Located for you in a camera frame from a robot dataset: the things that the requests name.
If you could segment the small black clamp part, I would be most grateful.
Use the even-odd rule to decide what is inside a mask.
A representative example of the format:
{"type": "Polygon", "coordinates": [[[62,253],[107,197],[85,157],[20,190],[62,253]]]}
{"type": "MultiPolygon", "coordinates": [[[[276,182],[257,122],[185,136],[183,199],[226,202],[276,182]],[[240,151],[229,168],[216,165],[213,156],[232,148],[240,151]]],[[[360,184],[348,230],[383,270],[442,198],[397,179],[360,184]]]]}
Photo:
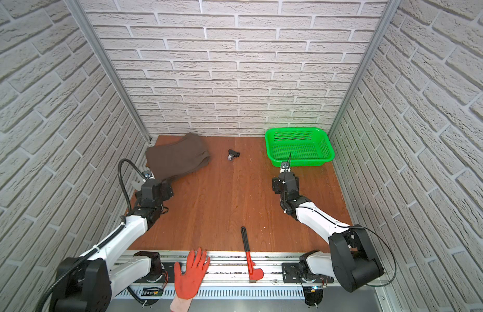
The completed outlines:
{"type": "Polygon", "coordinates": [[[234,158],[238,158],[240,156],[240,152],[236,152],[233,149],[228,150],[228,157],[229,161],[232,161],[234,158]]]}

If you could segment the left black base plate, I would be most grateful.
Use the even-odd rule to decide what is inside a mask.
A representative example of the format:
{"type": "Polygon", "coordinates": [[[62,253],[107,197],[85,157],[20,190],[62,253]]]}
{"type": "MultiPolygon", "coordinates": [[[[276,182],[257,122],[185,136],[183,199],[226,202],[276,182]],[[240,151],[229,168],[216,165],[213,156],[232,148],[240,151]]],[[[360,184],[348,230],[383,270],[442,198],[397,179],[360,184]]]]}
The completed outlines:
{"type": "Polygon", "coordinates": [[[149,273],[146,276],[136,280],[134,283],[157,283],[162,285],[166,282],[166,280],[167,283],[175,283],[174,267],[175,262],[164,262],[162,263],[162,269],[160,273],[149,273]]]}

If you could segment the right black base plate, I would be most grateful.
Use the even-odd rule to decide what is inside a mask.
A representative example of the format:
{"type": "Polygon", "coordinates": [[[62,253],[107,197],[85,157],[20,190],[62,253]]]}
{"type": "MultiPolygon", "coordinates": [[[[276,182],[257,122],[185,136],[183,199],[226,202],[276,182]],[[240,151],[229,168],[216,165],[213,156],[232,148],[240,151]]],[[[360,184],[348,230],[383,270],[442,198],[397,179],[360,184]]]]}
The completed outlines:
{"type": "Polygon", "coordinates": [[[284,283],[334,283],[334,278],[322,274],[313,274],[303,263],[283,263],[282,277],[284,283]]]}

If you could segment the aluminium mounting rail frame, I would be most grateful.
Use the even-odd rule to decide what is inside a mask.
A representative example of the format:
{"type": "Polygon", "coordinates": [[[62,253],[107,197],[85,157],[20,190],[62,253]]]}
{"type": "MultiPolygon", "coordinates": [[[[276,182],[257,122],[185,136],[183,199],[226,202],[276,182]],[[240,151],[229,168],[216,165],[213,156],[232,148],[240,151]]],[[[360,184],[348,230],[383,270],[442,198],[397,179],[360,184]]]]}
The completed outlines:
{"type": "Polygon", "coordinates": [[[298,263],[294,252],[252,252],[257,269],[264,277],[249,282],[244,252],[208,252],[209,269],[193,299],[196,310],[208,301],[207,311],[400,311],[392,286],[383,286],[385,278],[372,287],[347,292],[334,283],[284,283],[283,263],[298,263]]]}

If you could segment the red black pipe wrench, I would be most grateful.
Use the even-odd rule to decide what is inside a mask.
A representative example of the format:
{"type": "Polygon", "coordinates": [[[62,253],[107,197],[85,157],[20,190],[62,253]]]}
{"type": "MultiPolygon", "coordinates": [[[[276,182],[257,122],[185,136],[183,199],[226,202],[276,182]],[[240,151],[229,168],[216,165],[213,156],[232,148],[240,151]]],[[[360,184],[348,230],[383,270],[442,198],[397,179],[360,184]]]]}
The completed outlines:
{"type": "Polygon", "coordinates": [[[252,260],[252,257],[250,254],[249,240],[247,235],[247,229],[245,226],[241,227],[241,236],[242,236],[244,251],[247,259],[249,282],[256,283],[257,281],[261,280],[264,277],[264,272],[262,269],[255,268],[256,264],[252,260]]]}

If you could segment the brown trousers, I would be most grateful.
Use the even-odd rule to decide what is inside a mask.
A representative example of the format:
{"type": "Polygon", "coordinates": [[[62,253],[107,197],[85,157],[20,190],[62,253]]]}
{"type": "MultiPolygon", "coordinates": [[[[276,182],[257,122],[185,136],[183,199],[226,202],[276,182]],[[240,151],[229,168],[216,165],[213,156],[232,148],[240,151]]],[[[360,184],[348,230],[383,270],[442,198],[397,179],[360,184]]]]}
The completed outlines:
{"type": "Polygon", "coordinates": [[[210,152],[200,136],[188,133],[178,142],[146,150],[147,165],[158,181],[172,182],[204,168],[210,152]]]}

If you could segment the red work glove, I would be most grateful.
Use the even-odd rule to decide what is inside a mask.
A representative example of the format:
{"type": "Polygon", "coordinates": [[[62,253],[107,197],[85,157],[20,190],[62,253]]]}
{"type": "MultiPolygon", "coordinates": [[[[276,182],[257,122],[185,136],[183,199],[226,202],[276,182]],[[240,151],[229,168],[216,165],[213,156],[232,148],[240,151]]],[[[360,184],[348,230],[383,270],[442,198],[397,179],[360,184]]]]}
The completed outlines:
{"type": "Polygon", "coordinates": [[[210,257],[207,251],[198,247],[197,251],[191,250],[185,265],[185,272],[182,272],[181,265],[176,262],[174,265],[175,291],[176,296],[183,300],[193,299],[201,286],[201,283],[210,266],[210,257]]]}

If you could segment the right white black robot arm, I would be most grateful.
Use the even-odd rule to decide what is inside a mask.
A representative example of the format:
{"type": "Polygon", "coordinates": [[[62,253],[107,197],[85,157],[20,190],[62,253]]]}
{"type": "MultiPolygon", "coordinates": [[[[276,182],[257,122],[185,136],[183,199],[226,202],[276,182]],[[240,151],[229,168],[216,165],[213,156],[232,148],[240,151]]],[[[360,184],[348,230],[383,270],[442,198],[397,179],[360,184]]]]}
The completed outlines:
{"type": "Polygon", "coordinates": [[[384,266],[366,228],[349,226],[320,210],[299,193],[299,179],[289,170],[281,170],[272,179],[272,188],[280,195],[284,213],[308,226],[330,248],[328,254],[316,250],[300,257],[297,274],[301,279],[312,282],[333,278],[346,291],[353,292],[384,275],[384,266]]]}

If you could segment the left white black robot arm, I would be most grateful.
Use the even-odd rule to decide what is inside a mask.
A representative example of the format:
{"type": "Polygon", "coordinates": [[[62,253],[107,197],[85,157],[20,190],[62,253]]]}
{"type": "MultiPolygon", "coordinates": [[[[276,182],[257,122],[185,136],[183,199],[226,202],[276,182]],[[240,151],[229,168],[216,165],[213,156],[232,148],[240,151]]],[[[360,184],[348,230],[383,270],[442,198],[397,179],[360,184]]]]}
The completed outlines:
{"type": "Polygon", "coordinates": [[[118,228],[79,257],[63,260],[56,280],[37,305],[50,311],[106,311],[116,295],[142,279],[163,276],[158,252],[140,251],[123,265],[117,260],[163,214],[163,203],[173,197],[168,181],[149,179],[136,194],[136,206],[118,228]]]}

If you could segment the green plastic basket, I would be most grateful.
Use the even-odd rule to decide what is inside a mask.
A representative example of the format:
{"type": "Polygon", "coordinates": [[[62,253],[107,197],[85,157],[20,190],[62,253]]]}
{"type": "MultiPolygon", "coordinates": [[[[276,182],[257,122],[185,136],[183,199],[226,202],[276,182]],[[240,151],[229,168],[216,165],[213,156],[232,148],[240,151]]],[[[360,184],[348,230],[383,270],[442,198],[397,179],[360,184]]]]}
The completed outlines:
{"type": "Polygon", "coordinates": [[[327,133],[316,127],[269,129],[265,140],[267,156],[275,167],[285,161],[291,167],[323,166],[335,158],[327,133]]]}

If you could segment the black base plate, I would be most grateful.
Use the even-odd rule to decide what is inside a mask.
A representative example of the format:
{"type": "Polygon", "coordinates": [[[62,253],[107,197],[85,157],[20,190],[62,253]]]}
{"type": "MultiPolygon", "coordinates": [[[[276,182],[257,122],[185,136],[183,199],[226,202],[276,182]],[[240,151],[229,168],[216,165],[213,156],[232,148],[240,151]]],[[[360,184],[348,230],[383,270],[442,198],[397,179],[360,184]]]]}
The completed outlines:
{"type": "Polygon", "coordinates": [[[166,282],[166,280],[167,283],[175,283],[174,267],[175,262],[164,262],[162,263],[162,269],[160,273],[149,273],[146,276],[136,280],[134,283],[157,283],[162,285],[166,282]]]}
{"type": "Polygon", "coordinates": [[[334,283],[334,278],[322,274],[313,274],[303,263],[283,263],[282,277],[284,283],[334,283]]]}

